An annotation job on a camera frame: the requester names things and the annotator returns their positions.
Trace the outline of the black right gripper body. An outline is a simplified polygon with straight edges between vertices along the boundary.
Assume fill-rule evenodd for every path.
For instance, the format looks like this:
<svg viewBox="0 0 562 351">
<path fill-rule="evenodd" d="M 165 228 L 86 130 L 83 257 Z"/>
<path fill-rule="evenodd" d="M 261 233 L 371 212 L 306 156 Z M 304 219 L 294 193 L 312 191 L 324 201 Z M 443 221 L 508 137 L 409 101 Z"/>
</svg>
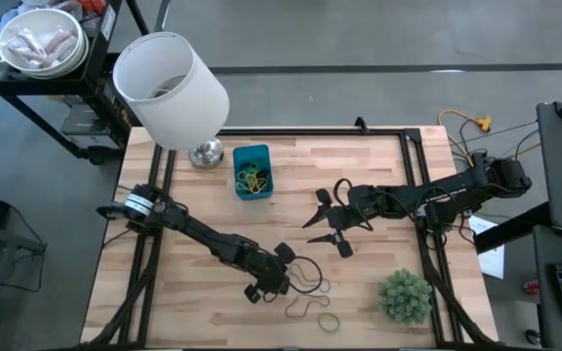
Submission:
<svg viewBox="0 0 562 351">
<path fill-rule="evenodd" d="M 336 234 L 339 239 L 336 244 L 332 245 L 338 249 L 342 258 L 348 258 L 353 255 L 353 249 L 350 243 L 343 237 L 343 232 L 364 222 L 364 218 L 357 209 L 358 195 L 359 189 L 351 187 L 347 191 L 348 204 L 345 206 L 333 206 L 331 196 L 326 189 L 321 188 L 316 191 L 316 197 L 321 203 L 320 206 L 330 207 L 325 218 L 328 220 L 329 226 L 334 229 L 330 234 Z"/>
</svg>

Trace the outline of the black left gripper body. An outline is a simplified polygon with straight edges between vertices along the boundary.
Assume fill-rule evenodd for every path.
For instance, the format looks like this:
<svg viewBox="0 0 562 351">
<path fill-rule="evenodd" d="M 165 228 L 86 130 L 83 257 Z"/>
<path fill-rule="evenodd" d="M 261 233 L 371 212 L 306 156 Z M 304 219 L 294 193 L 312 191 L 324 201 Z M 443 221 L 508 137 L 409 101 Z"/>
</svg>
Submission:
<svg viewBox="0 0 562 351">
<path fill-rule="evenodd" d="M 286 294 L 290 287 L 287 265 L 296 255 L 285 243 L 280 243 L 275 254 L 262 248 L 248 247 L 244 256 L 244 269 L 251 274 L 256 282 L 244 290 L 244 294 L 252 303 L 257 303 L 267 293 Z"/>
</svg>

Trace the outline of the thin dark brown rubber band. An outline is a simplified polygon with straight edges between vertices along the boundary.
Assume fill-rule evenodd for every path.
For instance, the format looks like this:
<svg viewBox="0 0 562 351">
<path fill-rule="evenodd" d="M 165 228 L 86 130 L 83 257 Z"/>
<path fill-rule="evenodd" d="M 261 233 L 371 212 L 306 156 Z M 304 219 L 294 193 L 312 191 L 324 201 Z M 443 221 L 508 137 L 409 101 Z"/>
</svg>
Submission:
<svg viewBox="0 0 562 351">
<path fill-rule="evenodd" d="M 328 307 L 331 299 L 325 294 L 298 294 L 285 307 L 284 315 L 290 319 L 302 319 L 309 314 L 313 305 Z"/>
</svg>

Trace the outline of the yellow rubber band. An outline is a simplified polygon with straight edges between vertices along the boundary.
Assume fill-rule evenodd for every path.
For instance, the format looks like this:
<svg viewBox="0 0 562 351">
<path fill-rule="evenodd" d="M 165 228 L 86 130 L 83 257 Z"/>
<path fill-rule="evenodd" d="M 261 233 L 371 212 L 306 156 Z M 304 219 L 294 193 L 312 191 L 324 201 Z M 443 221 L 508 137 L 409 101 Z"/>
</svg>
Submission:
<svg viewBox="0 0 562 351">
<path fill-rule="evenodd" d="M 236 189 L 241 191 L 247 191 L 251 194 L 259 194 L 263 192 L 268 186 L 268 182 L 256 182 L 254 176 L 249 176 L 246 180 L 236 181 Z"/>
</svg>

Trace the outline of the teal plastic bin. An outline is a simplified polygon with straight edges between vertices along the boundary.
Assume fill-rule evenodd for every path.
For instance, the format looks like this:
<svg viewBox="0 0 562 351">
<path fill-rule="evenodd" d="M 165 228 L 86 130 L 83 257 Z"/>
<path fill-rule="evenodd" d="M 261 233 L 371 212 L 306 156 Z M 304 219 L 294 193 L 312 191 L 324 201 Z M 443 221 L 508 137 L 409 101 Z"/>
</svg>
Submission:
<svg viewBox="0 0 562 351">
<path fill-rule="evenodd" d="M 236 195 L 243 201 L 258 200 L 268 198 L 273 193 L 274 183 L 272 177 L 272 167 L 270 162 L 269 148 L 265 144 L 257 144 L 251 146 L 241 146 L 233 150 L 233 168 L 234 168 L 234 180 L 235 180 L 235 192 Z M 239 167 L 245 163 L 257 164 L 259 170 L 263 168 L 270 169 L 270 175 L 268 177 L 267 188 L 259 194 L 251 194 L 247 191 L 241 191 L 236 189 L 236 181 Z"/>
</svg>

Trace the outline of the green artificial plant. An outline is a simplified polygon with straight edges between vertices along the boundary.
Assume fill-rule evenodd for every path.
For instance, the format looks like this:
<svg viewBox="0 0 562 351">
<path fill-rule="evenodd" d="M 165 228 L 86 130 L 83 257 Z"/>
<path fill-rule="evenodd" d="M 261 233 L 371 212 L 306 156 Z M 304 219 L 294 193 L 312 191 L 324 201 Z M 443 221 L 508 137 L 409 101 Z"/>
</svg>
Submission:
<svg viewBox="0 0 562 351">
<path fill-rule="evenodd" d="M 393 323 L 422 324 L 432 310 L 431 294 L 425 279 L 402 268 L 379 283 L 379 308 Z"/>
</svg>

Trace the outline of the white paper sheet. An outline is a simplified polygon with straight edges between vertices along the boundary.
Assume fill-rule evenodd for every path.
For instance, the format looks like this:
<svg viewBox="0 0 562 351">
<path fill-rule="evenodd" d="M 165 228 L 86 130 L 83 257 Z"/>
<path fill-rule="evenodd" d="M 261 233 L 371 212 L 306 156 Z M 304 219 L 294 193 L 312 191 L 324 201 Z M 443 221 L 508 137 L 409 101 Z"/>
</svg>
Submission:
<svg viewBox="0 0 562 351">
<path fill-rule="evenodd" d="M 497 224 L 472 215 L 468 224 L 476 239 L 481 233 L 496 227 Z M 484 275 L 502 280 L 504 278 L 504 246 L 491 249 L 478 255 L 479 266 Z"/>
</svg>

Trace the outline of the white shade silver table lamp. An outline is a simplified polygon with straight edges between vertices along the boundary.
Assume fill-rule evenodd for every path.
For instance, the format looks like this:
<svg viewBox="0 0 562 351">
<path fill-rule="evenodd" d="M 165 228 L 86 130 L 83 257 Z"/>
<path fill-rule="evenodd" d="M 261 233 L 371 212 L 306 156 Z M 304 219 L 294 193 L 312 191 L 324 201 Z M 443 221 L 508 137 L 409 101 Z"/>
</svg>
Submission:
<svg viewBox="0 0 562 351">
<path fill-rule="evenodd" d="M 186 39 L 173 32 L 142 36 L 119 55 L 112 81 L 159 146 L 185 152 L 195 168 L 221 163 L 217 133 L 229 114 L 229 97 Z"/>
</svg>

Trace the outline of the grey flat device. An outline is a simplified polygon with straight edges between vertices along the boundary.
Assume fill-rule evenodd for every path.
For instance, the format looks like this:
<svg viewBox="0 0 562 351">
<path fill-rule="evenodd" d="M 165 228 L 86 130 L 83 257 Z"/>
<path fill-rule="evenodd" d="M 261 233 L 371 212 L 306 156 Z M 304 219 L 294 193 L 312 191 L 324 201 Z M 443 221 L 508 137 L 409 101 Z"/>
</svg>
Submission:
<svg viewBox="0 0 562 351">
<path fill-rule="evenodd" d="M 75 104 L 70 107 L 60 131 L 67 136 L 107 136 L 109 127 L 90 106 Z"/>
</svg>

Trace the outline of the black utility cart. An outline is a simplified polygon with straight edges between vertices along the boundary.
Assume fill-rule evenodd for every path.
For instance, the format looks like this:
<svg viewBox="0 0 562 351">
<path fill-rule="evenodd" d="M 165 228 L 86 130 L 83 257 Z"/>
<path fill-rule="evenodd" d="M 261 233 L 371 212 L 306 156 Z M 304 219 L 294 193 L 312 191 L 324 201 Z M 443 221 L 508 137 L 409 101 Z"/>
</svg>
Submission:
<svg viewBox="0 0 562 351">
<path fill-rule="evenodd" d="M 13 106 L 36 127 L 45 132 L 66 151 L 78 159 L 87 159 L 94 165 L 124 154 L 132 127 L 140 123 L 129 107 L 111 88 L 111 71 L 117 59 L 108 50 L 113 30 L 98 33 L 90 41 L 89 57 L 80 68 L 62 78 L 39 81 L 32 78 L 0 80 L 0 97 Z M 82 148 L 68 140 L 49 122 L 25 104 L 22 96 L 78 96 L 88 104 L 107 126 L 108 135 L 116 143 L 114 149 L 104 146 Z"/>
</svg>

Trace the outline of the orange packet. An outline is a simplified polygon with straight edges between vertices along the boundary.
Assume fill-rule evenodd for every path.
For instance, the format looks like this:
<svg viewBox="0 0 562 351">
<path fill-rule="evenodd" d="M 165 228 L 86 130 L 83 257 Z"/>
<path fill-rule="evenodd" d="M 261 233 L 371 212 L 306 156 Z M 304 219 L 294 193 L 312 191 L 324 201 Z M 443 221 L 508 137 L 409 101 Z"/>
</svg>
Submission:
<svg viewBox="0 0 562 351">
<path fill-rule="evenodd" d="M 97 15 L 104 13 L 107 0 L 77 0 L 86 12 L 93 12 Z"/>
</svg>

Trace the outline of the wrapped snack packet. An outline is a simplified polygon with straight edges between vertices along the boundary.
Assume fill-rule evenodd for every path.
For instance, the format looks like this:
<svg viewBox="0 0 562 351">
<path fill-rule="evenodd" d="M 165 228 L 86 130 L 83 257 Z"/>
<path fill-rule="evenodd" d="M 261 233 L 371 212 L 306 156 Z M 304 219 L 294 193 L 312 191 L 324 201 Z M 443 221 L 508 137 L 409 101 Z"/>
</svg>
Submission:
<svg viewBox="0 0 562 351">
<path fill-rule="evenodd" d="M 70 48 L 74 48 L 76 42 L 76 35 L 72 29 L 59 28 L 47 41 L 44 50 L 48 55 L 62 53 Z"/>
<path fill-rule="evenodd" d="M 29 69 L 46 68 L 54 59 L 47 53 L 33 32 L 24 27 L 14 27 L 11 37 L 5 42 L 4 48 L 13 56 L 22 60 L 22 66 Z"/>
</svg>

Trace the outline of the white bowl stack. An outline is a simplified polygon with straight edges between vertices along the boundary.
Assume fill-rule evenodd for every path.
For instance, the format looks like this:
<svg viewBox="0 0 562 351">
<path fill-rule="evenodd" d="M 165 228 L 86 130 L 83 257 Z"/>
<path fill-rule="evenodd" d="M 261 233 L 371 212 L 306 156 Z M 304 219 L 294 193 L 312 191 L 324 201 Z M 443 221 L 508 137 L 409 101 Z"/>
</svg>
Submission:
<svg viewBox="0 0 562 351">
<path fill-rule="evenodd" d="M 4 48 L 5 42 L 11 37 L 10 31 L 14 27 L 31 30 L 43 47 L 59 28 L 72 29 L 77 42 L 74 48 L 51 55 L 54 59 L 51 66 L 29 69 L 21 65 L 21 59 L 11 55 Z M 85 60 L 89 49 L 89 40 L 80 22 L 70 13 L 57 9 L 36 9 L 25 12 L 11 19 L 0 32 L 0 60 L 31 78 L 41 80 L 61 78 L 73 72 Z"/>
</svg>

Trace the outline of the black table frame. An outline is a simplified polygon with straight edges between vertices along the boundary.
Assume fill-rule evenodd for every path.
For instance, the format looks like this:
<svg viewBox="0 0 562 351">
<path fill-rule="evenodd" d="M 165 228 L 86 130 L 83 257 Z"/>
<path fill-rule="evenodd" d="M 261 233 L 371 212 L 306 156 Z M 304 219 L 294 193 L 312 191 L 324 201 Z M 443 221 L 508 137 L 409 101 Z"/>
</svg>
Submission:
<svg viewBox="0 0 562 351">
<path fill-rule="evenodd" d="M 439 126 L 228 128 L 221 142 L 226 152 L 240 146 L 269 148 L 274 189 L 271 197 L 242 201 L 235 192 L 233 159 L 226 156 L 211 170 L 197 170 L 185 153 L 156 156 L 146 130 L 132 130 L 118 184 L 168 184 L 177 201 L 220 232 L 237 233 L 272 250 L 288 244 L 301 256 L 310 277 L 331 282 L 328 307 L 313 305 L 302 319 L 284 315 L 297 295 L 251 303 L 244 295 L 249 275 L 219 263 L 203 246 L 175 231 L 159 242 L 127 233 L 123 220 L 110 222 L 100 254 L 82 342 L 97 337 L 124 301 L 135 260 L 147 262 L 158 252 L 159 265 L 150 301 L 139 300 L 132 313 L 128 341 L 145 348 L 432 348 L 430 322 L 398 325 L 379 309 L 378 285 L 405 268 L 422 273 L 418 237 L 411 221 L 377 218 L 374 229 L 346 233 L 353 255 L 342 258 L 329 244 L 308 243 L 328 232 L 328 224 L 302 226 L 314 215 L 315 192 L 340 178 L 351 184 L 402 185 L 435 180 L 455 172 L 446 132 Z M 316 323 L 322 312 L 336 314 L 341 328 L 325 333 Z"/>
</svg>

